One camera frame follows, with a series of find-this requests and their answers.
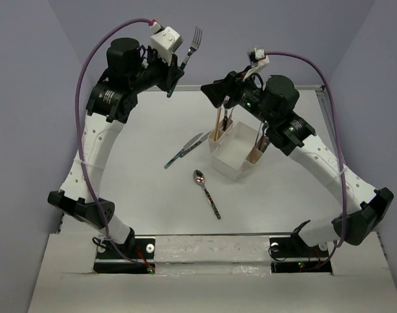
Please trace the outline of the teal-handled fork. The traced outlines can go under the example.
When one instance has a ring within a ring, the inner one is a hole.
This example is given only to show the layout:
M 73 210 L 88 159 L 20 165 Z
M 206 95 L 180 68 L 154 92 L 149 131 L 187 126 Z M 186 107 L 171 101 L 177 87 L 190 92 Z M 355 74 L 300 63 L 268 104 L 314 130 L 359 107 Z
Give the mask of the teal-handled fork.
M 195 27 L 195 31 L 194 31 L 194 37 L 192 39 L 191 45 L 188 49 L 187 55 L 185 56 L 185 58 L 183 59 L 183 62 L 180 65 L 180 69 L 182 71 L 185 70 L 189 59 L 192 57 L 192 55 L 197 52 L 197 50 L 199 49 L 200 45 L 201 45 L 201 41 L 202 41 L 202 34 L 203 31 L 201 28 L 199 28 L 198 26 Z

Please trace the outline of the white chopstick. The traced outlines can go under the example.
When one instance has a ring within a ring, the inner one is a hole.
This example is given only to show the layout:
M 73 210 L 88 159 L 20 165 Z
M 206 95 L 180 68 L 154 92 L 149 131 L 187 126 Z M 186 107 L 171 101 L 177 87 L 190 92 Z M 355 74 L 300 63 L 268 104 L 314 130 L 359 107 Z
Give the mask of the white chopstick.
M 217 141 L 220 137 L 220 132 L 222 129 L 222 108 L 218 108 L 217 111 L 217 118 L 216 118 L 216 125 L 215 125 L 215 131 L 214 131 L 214 141 Z

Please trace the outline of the pink-handled knife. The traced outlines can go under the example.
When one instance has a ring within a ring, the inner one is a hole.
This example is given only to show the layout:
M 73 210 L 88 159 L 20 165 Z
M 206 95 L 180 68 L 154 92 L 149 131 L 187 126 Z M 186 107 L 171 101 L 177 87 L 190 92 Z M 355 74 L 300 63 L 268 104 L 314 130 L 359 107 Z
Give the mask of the pink-handled knife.
M 255 150 L 255 151 L 257 151 L 258 142 L 259 142 L 259 138 L 260 138 L 260 136 L 261 136 L 261 131 L 263 130 L 263 126 L 264 126 L 264 123 L 263 123 L 263 122 L 260 122 L 258 131 L 257 131 L 257 135 L 256 135 L 256 140 L 255 140 L 255 142 L 254 142 L 254 150 Z

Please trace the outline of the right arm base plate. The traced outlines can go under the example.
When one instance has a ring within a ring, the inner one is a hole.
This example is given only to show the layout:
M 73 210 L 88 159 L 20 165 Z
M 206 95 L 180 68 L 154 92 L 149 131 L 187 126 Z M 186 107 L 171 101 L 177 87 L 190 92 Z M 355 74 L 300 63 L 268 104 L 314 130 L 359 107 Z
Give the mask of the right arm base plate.
M 293 237 L 270 237 L 268 254 L 272 274 L 333 272 L 326 244 L 309 247 Z

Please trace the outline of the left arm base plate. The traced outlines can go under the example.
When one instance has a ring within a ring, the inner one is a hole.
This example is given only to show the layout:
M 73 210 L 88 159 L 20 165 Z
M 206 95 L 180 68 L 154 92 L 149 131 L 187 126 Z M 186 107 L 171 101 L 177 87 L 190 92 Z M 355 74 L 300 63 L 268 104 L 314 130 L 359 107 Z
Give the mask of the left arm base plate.
M 98 274 L 129 274 L 153 275 L 155 274 L 154 253 L 156 250 L 156 237 L 136 236 L 134 248 L 127 256 L 122 256 L 109 240 L 104 237 L 92 237 L 96 246 L 93 271 Z

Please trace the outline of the black-handled spoon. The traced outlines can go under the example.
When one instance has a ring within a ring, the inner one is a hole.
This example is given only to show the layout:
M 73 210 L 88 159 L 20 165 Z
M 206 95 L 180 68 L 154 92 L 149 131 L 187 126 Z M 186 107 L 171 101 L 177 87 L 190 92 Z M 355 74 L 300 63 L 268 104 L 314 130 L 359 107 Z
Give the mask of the black-handled spoon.
M 199 170 L 194 170 L 193 178 L 194 178 L 194 182 L 198 186 L 200 186 L 201 189 L 204 191 L 204 193 L 205 193 L 205 195 L 207 197 L 207 200 L 208 200 L 208 202 L 209 202 L 209 204 L 210 204 L 210 206 L 211 206 L 211 208 L 212 208 L 212 210 L 214 212 L 214 215 L 216 216 L 216 218 L 218 220 L 220 220 L 222 217 L 221 217 L 221 215 L 220 215 L 220 213 L 219 213 L 219 211 L 218 211 L 218 209 L 217 209 L 217 207 L 216 207 L 216 205 L 215 205 L 215 203 L 214 203 L 209 191 L 207 190 L 207 188 L 205 186 L 205 176 L 204 176 L 204 174 L 201 171 L 199 171 Z

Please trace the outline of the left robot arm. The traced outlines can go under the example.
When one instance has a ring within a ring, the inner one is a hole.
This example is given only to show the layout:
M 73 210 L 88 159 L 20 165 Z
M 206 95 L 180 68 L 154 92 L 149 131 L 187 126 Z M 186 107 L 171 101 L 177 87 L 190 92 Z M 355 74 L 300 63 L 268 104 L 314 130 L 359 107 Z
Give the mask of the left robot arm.
M 148 47 L 134 38 L 111 42 L 106 52 L 108 66 L 86 106 L 81 145 L 65 182 L 48 196 L 49 204 L 107 235 L 111 249 L 121 258 L 133 252 L 134 230 L 117 217 L 112 201 L 100 198 L 102 175 L 138 94 L 153 86 L 168 92 L 184 74 L 175 54 L 181 42 L 168 31 L 152 36 Z

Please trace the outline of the black-handled fork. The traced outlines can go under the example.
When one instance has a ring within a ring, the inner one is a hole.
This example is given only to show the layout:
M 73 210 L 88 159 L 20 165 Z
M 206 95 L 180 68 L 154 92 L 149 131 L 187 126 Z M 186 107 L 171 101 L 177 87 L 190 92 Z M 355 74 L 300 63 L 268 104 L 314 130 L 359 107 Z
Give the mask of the black-handled fork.
M 224 108 L 224 117 L 222 120 L 222 130 L 225 131 L 228 126 L 228 109 Z

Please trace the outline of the teal-handled knife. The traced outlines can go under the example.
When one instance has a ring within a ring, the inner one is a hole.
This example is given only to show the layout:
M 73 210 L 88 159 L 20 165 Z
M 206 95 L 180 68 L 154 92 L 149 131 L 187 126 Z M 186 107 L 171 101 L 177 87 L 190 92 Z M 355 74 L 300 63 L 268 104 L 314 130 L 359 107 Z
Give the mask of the teal-handled knife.
M 198 138 L 202 135 L 203 133 L 199 133 L 195 135 L 192 139 L 190 139 L 184 146 L 181 148 L 181 150 L 170 160 L 164 165 L 164 169 L 169 168 L 181 155 L 183 152 L 185 152 L 193 143 L 195 143 Z

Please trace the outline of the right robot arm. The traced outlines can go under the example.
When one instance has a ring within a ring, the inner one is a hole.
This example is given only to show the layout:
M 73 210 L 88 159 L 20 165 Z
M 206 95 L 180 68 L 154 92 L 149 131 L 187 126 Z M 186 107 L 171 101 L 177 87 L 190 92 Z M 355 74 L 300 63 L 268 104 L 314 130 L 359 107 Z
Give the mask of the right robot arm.
M 273 75 L 264 87 L 257 86 L 258 78 L 259 74 L 246 77 L 231 71 L 200 89 L 215 108 L 240 106 L 262 122 L 269 143 L 310 172 L 341 205 L 342 212 L 332 220 L 310 219 L 297 226 L 289 240 L 291 251 L 303 256 L 313 246 L 340 239 L 359 246 L 383 220 L 393 192 L 362 180 L 295 113 L 300 93 L 288 77 Z

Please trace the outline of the white utensil caddy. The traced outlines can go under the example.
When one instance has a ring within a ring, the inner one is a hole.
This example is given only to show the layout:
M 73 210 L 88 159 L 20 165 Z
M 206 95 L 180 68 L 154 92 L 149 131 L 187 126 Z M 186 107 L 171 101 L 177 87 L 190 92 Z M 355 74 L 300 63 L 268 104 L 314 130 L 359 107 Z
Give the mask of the white utensil caddy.
M 211 166 L 231 181 L 250 175 L 263 154 L 259 149 L 264 135 L 261 134 L 257 151 L 254 150 L 257 130 L 242 123 L 232 122 L 230 127 L 220 132 L 214 141 L 214 130 L 208 136 Z

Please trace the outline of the pink-handled fork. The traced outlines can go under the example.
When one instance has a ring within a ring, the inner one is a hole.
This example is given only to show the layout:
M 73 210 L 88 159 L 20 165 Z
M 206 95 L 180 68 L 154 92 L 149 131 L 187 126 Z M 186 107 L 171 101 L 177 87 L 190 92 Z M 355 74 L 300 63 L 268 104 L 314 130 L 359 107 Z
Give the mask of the pink-handled fork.
M 226 130 L 230 127 L 230 125 L 232 124 L 232 117 L 233 117 L 233 111 L 234 111 L 235 107 L 232 107 L 229 115 L 228 115 L 228 121 L 227 121 L 227 125 L 226 125 Z

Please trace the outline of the black-handled knife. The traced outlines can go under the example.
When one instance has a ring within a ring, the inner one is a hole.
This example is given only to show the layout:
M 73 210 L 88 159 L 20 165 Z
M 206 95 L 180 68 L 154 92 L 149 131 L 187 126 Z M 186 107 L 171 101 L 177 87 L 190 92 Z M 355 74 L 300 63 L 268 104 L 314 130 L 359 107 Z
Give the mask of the black-handled knife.
M 199 145 L 201 145 L 205 140 L 207 140 L 210 133 L 211 131 L 208 131 L 206 134 L 202 135 L 202 137 L 199 140 L 196 140 L 192 145 L 188 146 L 188 148 L 181 153 L 181 158 L 187 155 L 189 152 L 191 152 Z

